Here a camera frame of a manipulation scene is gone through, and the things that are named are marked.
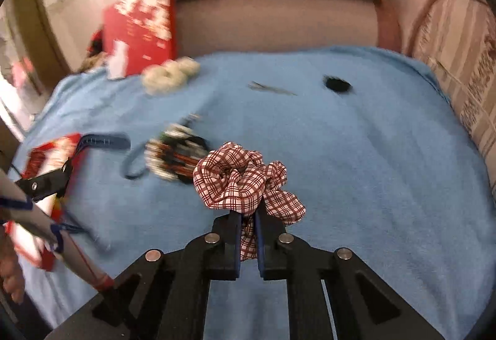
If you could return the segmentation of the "left hand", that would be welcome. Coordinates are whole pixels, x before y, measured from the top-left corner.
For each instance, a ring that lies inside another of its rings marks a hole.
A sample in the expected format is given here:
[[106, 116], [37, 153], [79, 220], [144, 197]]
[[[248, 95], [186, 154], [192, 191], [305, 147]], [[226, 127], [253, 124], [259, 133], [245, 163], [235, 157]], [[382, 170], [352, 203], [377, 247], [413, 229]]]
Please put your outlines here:
[[16, 304], [24, 300], [25, 281], [11, 238], [1, 227], [0, 274], [2, 287]]

